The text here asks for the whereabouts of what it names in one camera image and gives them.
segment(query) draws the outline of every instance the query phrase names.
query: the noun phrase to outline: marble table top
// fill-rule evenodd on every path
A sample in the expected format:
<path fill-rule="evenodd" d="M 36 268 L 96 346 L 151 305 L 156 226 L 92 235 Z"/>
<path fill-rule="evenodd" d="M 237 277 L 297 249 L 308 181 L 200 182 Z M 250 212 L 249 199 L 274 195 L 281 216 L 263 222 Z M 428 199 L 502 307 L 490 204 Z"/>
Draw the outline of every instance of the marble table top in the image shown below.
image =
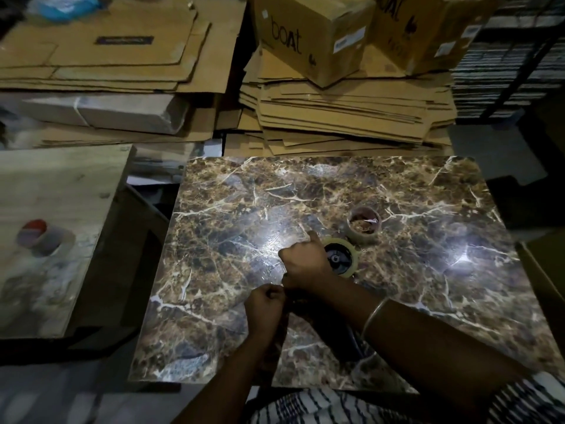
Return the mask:
<path fill-rule="evenodd" d="M 285 272 L 279 249 L 343 237 L 351 208 L 382 219 L 356 282 L 440 318 L 533 369 L 564 373 L 544 315 L 470 159 L 196 158 L 188 161 L 131 379 L 206 383 L 247 333 L 243 302 Z M 291 313 L 272 385 L 402 392 L 376 353 L 340 363 Z"/>

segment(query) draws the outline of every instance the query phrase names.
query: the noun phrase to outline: tape roll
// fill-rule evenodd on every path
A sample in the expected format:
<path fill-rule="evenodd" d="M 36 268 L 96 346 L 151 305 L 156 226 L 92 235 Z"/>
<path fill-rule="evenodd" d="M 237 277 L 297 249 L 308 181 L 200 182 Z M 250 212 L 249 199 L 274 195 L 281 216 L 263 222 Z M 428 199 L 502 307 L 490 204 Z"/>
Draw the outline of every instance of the tape roll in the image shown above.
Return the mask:
<path fill-rule="evenodd" d="M 357 206 L 348 214 L 345 235 L 357 245 L 374 244 L 381 229 L 381 218 L 371 207 Z"/>
<path fill-rule="evenodd" d="M 330 260 L 334 273 L 343 278 L 349 278 L 355 273 L 359 264 L 359 252 L 355 249 L 353 244 L 341 238 L 333 237 L 324 238 L 321 243 L 328 253 L 328 260 L 334 259 L 334 261 Z"/>

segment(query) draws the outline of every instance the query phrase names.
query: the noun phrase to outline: bangle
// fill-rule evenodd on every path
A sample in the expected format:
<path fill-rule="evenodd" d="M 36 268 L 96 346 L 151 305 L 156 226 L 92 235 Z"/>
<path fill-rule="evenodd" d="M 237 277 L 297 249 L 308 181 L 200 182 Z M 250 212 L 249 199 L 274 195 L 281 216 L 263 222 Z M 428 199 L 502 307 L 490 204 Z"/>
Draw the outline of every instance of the bangle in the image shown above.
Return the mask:
<path fill-rule="evenodd" d="M 367 318 L 367 321 L 365 322 L 365 325 L 363 326 L 363 331 L 361 332 L 361 339 L 365 340 L 365 332 L 369 328 L 369 325 L 375 319 L 375 315 L 378 314 L 378 312 L 381 310 L 383 305 L 388 302 L 388 300 L 389 300 L 389 298 L 386 297 L 385 299 L 380 301 L 380 303 L 375 307 L 375 310 L 371 313 L 371 315 L 369 315 L 369 318 Z"/>

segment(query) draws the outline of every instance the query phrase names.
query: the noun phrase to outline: wooden board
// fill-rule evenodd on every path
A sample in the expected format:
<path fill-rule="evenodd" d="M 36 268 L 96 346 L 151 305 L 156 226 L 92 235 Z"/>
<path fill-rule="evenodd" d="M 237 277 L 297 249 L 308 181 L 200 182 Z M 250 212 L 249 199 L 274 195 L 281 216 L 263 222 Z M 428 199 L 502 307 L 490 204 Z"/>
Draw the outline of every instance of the wooden board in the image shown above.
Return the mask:
<path fill-rule="evenodd" d="M 0 338 L 62 337 L 131 145 L 0 153 Z M 70 232 L 52 255 L 16 243 L 28 221 Z"/>

